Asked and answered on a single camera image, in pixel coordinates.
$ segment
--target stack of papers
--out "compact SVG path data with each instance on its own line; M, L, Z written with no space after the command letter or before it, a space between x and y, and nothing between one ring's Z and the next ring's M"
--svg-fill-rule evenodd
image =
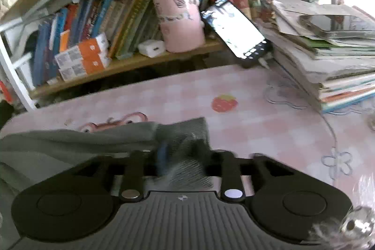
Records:
M299 23L301 15L353 15L375 21L345 5L274 0L275 29L261 29L273 42L275 60L307 94L309 102L330 112L375 95L375 40L323 40Z

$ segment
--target phone screen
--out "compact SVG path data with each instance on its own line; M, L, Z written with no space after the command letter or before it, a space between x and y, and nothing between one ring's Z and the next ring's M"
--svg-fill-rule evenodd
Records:
M202 12L202 18L239 58L246 58L256 45L265 43L265 37L253 23L228 0L217 0Z
M311 15L309 22L324 31L375 31L375 26L352 15Z

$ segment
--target pink cylindrical container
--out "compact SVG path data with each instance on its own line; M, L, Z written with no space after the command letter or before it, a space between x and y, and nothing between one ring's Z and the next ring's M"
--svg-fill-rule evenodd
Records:
M186 52L204 44L199 0L154 0L154 4L169 52Z

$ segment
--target gray cloth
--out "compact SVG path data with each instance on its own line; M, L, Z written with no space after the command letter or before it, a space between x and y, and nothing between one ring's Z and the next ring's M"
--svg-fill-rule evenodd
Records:
M3 214L0 249L7 249L18 238L10 215L12 200L18 192L94 156L123 157L133 150L151 151L167 143L167 180L153 180L148 188L210 187L200 163L194 160L197 140L205 143L200 146L201 158L210 151L204 118L170 125L132 123L96 133L30 131L0 139L0 212Z

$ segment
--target ridged gray panel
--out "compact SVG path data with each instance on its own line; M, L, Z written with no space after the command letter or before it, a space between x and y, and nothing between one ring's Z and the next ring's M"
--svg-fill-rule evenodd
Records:
M214 192L151 192L123 204L101 231L68 243L23 238L13 250L320 250L288 244L268 235L241 205L220 201Z

